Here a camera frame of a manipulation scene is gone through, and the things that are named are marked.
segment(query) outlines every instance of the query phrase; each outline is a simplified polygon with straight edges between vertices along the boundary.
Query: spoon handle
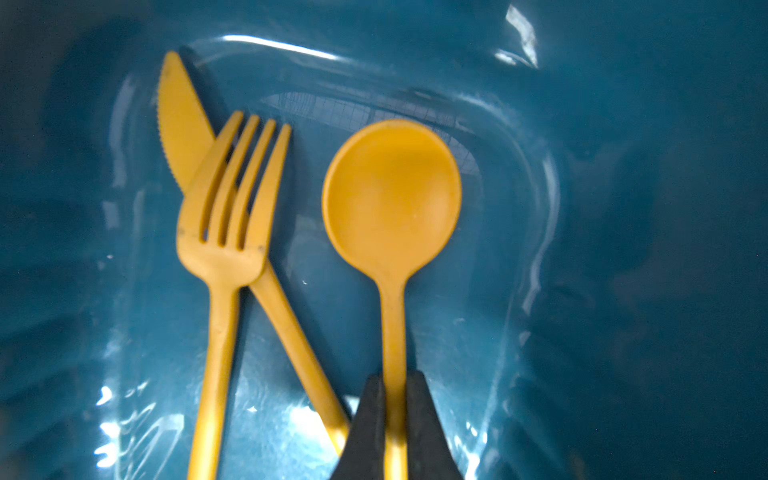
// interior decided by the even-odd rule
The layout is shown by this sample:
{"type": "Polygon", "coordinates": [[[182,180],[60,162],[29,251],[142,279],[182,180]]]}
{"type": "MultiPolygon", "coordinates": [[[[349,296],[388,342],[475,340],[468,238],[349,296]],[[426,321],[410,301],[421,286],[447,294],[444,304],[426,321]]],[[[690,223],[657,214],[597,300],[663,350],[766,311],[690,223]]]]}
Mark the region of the spoon handle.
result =
{"type": "Polygon", "coordinates": [[[405,283],[379,286],[382,302],[382,351],[386,392],[385,480],[407,480],[406,307],[405,283]]]}

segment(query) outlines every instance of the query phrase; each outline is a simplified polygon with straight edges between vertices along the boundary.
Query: yellow plastic utensil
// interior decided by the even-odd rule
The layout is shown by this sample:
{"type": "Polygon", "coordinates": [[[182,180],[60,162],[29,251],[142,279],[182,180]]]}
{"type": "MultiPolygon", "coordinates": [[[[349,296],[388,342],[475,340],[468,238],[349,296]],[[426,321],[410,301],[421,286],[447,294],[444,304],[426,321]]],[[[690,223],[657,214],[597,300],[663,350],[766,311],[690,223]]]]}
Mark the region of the yellow plastic utensil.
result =
{"type": "Polygon", "coordinates": [[[157,126],[170,172],[181,190],[186,190],[216,135],[175,51],[169,51],[163,61],[157,88],[157,126]]]}
{"type": "MultiPolygon", "coordinates": [[[[184,64],[173,51],[168,52],[163,63],[157,123],[168,166],[186,193],[205,153],[214,144],[214,133],[184,64]]],[[[270,318],[336,453],[341,455],[349,435],[349,419],[288,303],[269,258],[264,260],[262,275],[249,287],[270,318]]]]}
{"type": "Polygon", "coordinates": [[[240,307],[238,290],[261,276],[270,244],[272,218],[283,172],[290,127],[284,125],[275,142],[261,186],[248,213],[248,201],[259,165],[274,131],[265,128],[240,186],[235,180],[259,118],[252,116],[232,158],[230,146],[243,119],[235,112],[194,176],[181,204],[176,250],[182,264],[208,285],[210,332],[208,354],[197,413],[188,478],[214,480],[240,307]]]}
{"type": "Polygon", "coordinates": [[[376,282],[381,295],[387,480],[408,478],[406,282],[448,243],[461,203],[451,151],[427,127],[404,120],[353,135],[333,158],[323,186],[333,246],[376,282]]]}

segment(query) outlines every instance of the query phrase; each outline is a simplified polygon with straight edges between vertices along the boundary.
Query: fork tine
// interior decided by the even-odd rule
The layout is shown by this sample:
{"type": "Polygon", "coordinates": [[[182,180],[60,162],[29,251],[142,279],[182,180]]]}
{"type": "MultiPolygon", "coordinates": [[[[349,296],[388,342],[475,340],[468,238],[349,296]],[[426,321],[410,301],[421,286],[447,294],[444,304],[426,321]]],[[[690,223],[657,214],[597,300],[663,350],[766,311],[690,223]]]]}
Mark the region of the fork tine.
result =
{"type": "Polygon", "coordinates": [[[198,240],[203,239],[208,228],[210,206],[223,173],[224,160],[242,120],[243,112],[236,111],[232,114],[197,169],[192,186],[181,203],[177,231],[179,235],[193,234],[198,240]]]}
{"type": "Polygon", "coordinates": [[[243,247],[243,233],[245,232],[250,192],[256,183],[256,175],[259,173],[261,161],[264,159],[266,147],[270,144],[270,138],[272,138],[274,131],[275,120],[269,119],[264,125],[264,130],[261,132],[256,148],[253,149],[250,163],[245,170],[245,174],[243,174],[243,179],[240,181],[240,188],[237,190],[237,196],[235,197],[230,215],[230,226],[227,233],[227,246],[229,247],[243,247]]]}
{"type": "Polygon", "coordinates": [[[245,153],[248,150],[250,141],[253,138],[253,132],[256,131],[258,124],[258,115],[251,115],[248,118],[243,133],[240,135],[237,146],[227,164],[227,169],[224,171],[219,190],[216,193],[214,208],[210,212],[208,240],[214,240],[218,245],[224,245],[224,237],[227,235],[227,230],[222,228],[222,226],[226,226],[229,220],[232,199],[235,194],[235,180],[237,180],[237,174],[240,172],[240,166],[243,165],[245,153]]]}
{"type": "Polygon", "coordinates": [[[248,230],[245,233],[244,246],[256,247],[260,250],[263,248],[265,254],[270,249],[272,219],[275,214],[280,179],[283,176],[283,165],[288,151],[290,132],[290,125],[283,125],[283,128],[280,129],[280,135],[275,142],[275,148],[272,149],[270,161],[266,164],[256,200],[253,202],[250,220],[248,220],[248,230]]]}

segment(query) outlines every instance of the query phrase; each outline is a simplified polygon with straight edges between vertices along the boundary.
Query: fork handle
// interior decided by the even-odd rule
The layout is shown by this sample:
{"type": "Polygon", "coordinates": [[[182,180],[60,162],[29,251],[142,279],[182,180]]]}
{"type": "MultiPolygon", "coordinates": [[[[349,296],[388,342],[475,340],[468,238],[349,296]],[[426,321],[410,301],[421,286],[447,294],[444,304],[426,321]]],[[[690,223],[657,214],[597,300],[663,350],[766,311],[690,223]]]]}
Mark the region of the fork handle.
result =
{"type": "Polygon", "coordinates": [[[270,318],[306,394],[323,420],[336,453],[341,455],[349,436],[349,419],[317,361],[269,260],[258,280],[250,284],[250,289],[270,318]]]}
{"type": "Polygon", "coordinates": [[[192,441],[188,480],[214,480],[227,409],[240,298],[231,287],[209,285],[210,331],[203,392],[192,441]]]}

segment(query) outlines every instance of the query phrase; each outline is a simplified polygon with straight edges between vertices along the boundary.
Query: spoon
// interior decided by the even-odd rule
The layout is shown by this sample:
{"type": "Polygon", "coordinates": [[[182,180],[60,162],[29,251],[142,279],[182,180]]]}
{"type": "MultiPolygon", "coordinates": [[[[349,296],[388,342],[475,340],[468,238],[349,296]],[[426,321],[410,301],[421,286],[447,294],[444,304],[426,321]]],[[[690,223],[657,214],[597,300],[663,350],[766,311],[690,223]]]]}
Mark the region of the spoon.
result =
{"type": "Polygon", "coordinates": [[[381,296],[387,480],[408,478],[406,283],[448,243],[461,203],[461,178],[448,146],[405,120],[354,134],[333,158],[323,186],[331,243],[376,282],[381,296]]]}

